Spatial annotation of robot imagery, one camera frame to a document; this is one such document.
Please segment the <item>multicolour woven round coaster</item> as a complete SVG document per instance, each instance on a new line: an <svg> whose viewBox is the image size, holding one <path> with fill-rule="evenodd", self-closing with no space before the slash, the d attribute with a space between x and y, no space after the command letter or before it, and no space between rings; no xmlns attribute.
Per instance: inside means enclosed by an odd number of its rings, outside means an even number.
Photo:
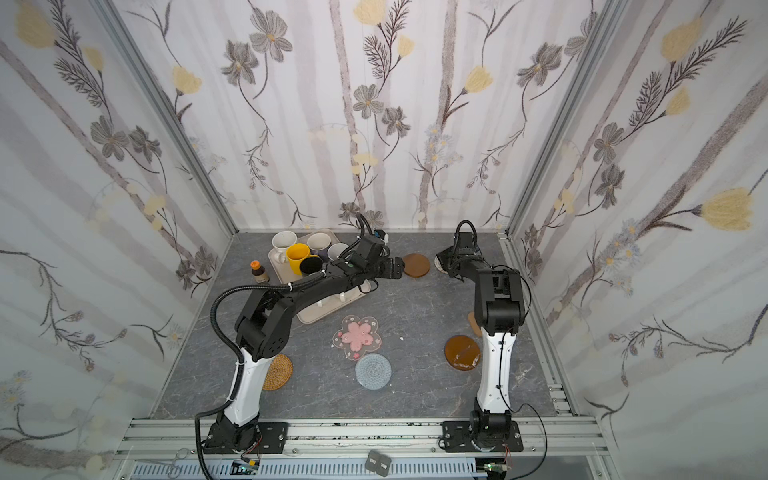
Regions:
<svg viewBox="0 0 768 480"><path fill-rule="evenodd" d="M434 261L433 261L433 263L434 263L434 266L435 266L435 268L436 268L436 269L437 269L439 272L441 272L441 273L443 273L443 274L447 274L447 272L446 272L446 270L443 268L443 266L442 266L442 263L441 263L440 259L438 258L438 256L435 256L435 257L434 257Z"/></svg>

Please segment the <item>dark brown round wooden coaster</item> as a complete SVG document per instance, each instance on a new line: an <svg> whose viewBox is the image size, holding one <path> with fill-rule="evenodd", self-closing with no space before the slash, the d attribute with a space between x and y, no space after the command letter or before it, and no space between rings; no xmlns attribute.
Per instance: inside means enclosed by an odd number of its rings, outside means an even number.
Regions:
<svg viewBox="0 0 768 480"><path fill-rule="evenodd" d="M411 253L403 257L404 273L412 278L420 278L430 271L430 261L420 253Z"/></svg>

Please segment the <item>pink flower silicone coaster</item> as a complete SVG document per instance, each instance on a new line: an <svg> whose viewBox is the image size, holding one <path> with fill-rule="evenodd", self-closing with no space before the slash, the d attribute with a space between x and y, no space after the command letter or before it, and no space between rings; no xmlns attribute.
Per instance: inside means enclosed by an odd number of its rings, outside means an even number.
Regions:
<svg viewBox="0 0 768 480"><path fill-rule="evenodd" d="M346 359L357 362L382 347L379 327L380 322L374 317L348 315L342 319L340 329L332 338L332 345L343 350Z"/></svg>

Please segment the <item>glossy brown round coaster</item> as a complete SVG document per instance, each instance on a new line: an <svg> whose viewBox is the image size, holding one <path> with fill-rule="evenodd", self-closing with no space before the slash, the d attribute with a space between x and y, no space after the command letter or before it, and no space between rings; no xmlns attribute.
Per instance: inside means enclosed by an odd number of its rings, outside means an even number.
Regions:
<svg viewBox="0 0 768 480"><path fill-rule="evenodd" d="M444 356L448 364L459 371L470 371L481 361L482 350L478 343L466 336L455 335L444 345Z"/></svg>

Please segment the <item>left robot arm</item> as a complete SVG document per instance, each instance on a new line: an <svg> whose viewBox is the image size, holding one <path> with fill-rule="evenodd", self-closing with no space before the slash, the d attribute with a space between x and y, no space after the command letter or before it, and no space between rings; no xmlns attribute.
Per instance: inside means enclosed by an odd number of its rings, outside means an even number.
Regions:
<svg viewBox="0 0 768 480"><path fill-rule="evenodd" d="M281 285L230 288L212 303L209 320L217 337L236 355L236 369L227 399L194 417L197 453L244 452L262 437L258 427L261 394L274 357L288 344L293 318L307 307L380 279L400 279L405 262L394 257L378 237L359 239L339 259L317 273ZM250 293L230 339L217 312L228 297Z"/></svg>

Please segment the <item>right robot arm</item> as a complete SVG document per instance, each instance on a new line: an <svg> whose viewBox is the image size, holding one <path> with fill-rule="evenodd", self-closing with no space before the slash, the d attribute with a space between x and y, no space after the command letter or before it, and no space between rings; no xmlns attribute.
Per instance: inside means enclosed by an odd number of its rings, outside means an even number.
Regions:
<svg viewBox="0 0 768 480"><path fill-rule="evenodd" d="M481 331L481 383L470 412L468 440L479 451L507 447L513 436L510 369L516 336L527 311L520 273L486 262L476 238L460 233L454 245L437 254L452 278L474 284L474 317Z"/></svg>

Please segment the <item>cork paw print coaster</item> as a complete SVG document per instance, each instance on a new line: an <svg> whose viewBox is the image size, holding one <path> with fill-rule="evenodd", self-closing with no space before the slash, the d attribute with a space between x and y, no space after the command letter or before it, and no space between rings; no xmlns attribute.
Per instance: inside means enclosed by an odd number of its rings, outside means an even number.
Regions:
<svg viewBox="0 0 768 480"><path fill-rule="evenodd" d="M467 318L468 318L468 323L469 323L469 325L470 325L470 327L471 327L471 329L473 331L473 334L475 336L477 336L477 337L481 337L482 336L482 329L480 328L480 326L478 325L478 323L476 321L475 314L473 312L470 312L468 314Z"/></svg>

